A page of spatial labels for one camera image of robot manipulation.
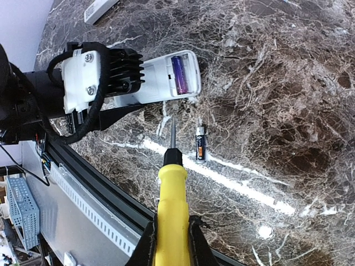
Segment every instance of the blue plastic basket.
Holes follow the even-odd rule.
[[[39,208],[29,190],[26,180],[7,177],[7,199],[11,220],[25,250],[39,244]]]

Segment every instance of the screwdriver handle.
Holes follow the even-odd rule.
[[[181,165],[163,166],[158,204],[158,242],[155,266],[190,266],[187,171]]]

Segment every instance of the yellow screwdriver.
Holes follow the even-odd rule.
[[[176,148],[174,118],[171,126],[171,148],[164,155],[164,165],[158,175],[161,185],[155,266],[190,266],[187,171],[182,166],[182,153]]]

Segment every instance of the cable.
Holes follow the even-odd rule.
[[[11,159],[11,161],[18,167],[20,168],[22,171],[30,174],[31,176],[33,176],[34,178],[38,179],[41,183],[45,184],[47,187],[50,186],[50,183],[49,183],[49,180],[48,180],[48,177],[45,175],[44,178],[46,180],[46,182],[44,182],[39,176],[35,175],[34,173],[28,171],[27,169],[23,168],[21,165],[19,165],[15,160],[14,158],[8,153],[7,150],[5,150],[5,148],[0,144],[0,148],[7,154],[7,156],[9,156],[9,158]]]
[[[42,165],[42,173],[43,173],[43,176],[47,176],[47,174],[45,173],[44,163],[41,162],[41,165]]]
[[[35,151],[36,151],[37,155],[38,155],[40,158],[42,158],[42,155],[39,153],[38,150],[39,150],[38,141],[36,141],[36,142],[35,142]]]

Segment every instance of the purple battery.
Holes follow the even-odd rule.
[[[172,57],[171,62],[173,63],[173,71],[175,75],[175,83],[177,94],[189,93],[189,88],[187,87],[184,63],[181,57]]]

